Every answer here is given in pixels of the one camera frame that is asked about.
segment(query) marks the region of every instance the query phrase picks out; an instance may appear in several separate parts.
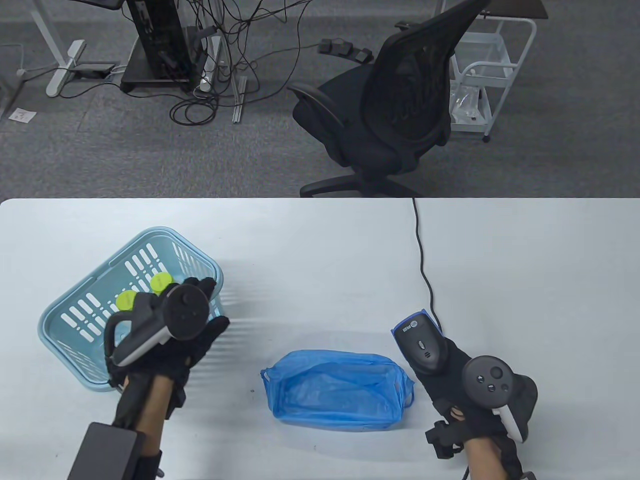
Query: light blue plastic basket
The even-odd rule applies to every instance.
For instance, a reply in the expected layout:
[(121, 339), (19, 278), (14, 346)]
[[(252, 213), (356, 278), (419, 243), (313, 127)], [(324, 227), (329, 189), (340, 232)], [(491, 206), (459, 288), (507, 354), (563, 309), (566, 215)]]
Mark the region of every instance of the light blue plastic basket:
[[(176, 231), (166, 227), (145, 230), (109, 260), (53, 302), (38, 323), (38, 336), (88, 389), (112, 390), (104, 362), (103, 331), (118, 312), (115, 300), (125, 290), (149, 292), (151, 278), (169, 272), (176, 282), (210, 276), (218, 283), (211, 300), (211, 316), (223, 315), (220, 304), (223, 275), (218, 264)], [(116, 341), (128, 333), (125, 322)]]

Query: white table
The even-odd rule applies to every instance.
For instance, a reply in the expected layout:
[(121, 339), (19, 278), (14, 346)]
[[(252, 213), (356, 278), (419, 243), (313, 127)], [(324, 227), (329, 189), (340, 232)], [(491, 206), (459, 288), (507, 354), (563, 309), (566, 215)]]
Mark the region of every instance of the white table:
[[(534, 378), (520, 446), (538, 479), (628, 479), (640, 460), (639, 200), (419, 200), (445, 333)], [(140, 230), (173, 227), (225, 272), (232, 326), (167, 423), (167, 480), (457, 480), (437, 460), (438, 415), (417, 388), (404, 428), (279, 424), (261, 368), (301, 348), (387, 355), (389, 330), (428, 305), (409, 199), (9, 200), (0, 205), (3, 480), (63, 479), (116, 394), (85, 390), (41, 345), (49, 302)]]

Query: handheld scanner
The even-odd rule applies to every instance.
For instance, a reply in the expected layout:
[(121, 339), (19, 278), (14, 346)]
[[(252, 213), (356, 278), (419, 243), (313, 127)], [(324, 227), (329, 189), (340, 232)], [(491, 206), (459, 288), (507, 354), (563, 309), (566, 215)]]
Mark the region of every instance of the handheld scanner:
[(402, 320), (391, 330), (391, 334), (416, 373), (437, 375), (442, 372), (449, 357), (449, 348), (426, 310)]

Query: forearm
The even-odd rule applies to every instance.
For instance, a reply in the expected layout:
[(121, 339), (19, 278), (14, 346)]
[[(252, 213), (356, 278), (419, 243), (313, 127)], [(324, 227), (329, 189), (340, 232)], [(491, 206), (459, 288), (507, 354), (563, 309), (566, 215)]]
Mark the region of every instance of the forearm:
[(160, 440), (164, 427), (164, 417), (169, 408), (173, 381), (163, 376), (154, 378), (151, 391), (147, 397), (140, 419), (136, 425), (136, 431), (144, 433), (145, 443), (142, 447), (142, 456), (153, 457), (160, 451)]
[(471, 480), (508, 480), (500, 462), (500, 451), (489, 438), (473, 438), (465, 442)]

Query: hand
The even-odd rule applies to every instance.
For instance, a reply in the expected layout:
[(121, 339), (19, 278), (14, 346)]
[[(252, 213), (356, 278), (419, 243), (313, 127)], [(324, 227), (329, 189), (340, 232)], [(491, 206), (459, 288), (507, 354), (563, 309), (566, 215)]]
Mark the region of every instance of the hand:
[[(440, 414), (449, 423), (465, 421), (474, 438), (506, 436), (507, 431), (500, 417), (494, 415), (491, 410), (476, 405), (462, 386), (462, 369), (471, 357), (458, 348), (452, 340), (446, 339), (446, 341), (449, 346), (449, 358), (444, 371), (433, 376), (416, 372), (418, 380), (433, 402), (448, 404), (446, 411), (440, 411)], [(452, 414), (453, 408), (458, 410), (458, 414)]]
[[(216, 282), (212, 278), (204, 278), (202, 281), (197, 278), (187, 278), (185, 284), (195, 285), (201, 289), (207, 298), (211, 299)], [(149, 298), (140, 297), (141, 301), (147, 301), (153, 310), (159, 308), (162, 300), (176, 284), (169, 285), (158, 297), (153, 294)], [(189, 370), (196, 365), (211, 348), (211, 344), (229, 326), (226, 317), (217, 317), (207, 323), (200, 334), (191, 340), (179, 341), (170, 339), (164, 345), (156, 345), (145, 353), (137, 361), (125, 367), (117, 367), (107, 358), (107, 370), (109, 371), (109, 384), (113, 387), (124, 385), (124, 381), (132, 372), (145, 372), (153, 375), (165, 376), (175, 383), (178, 389), (184, 388), (189, 379)]]

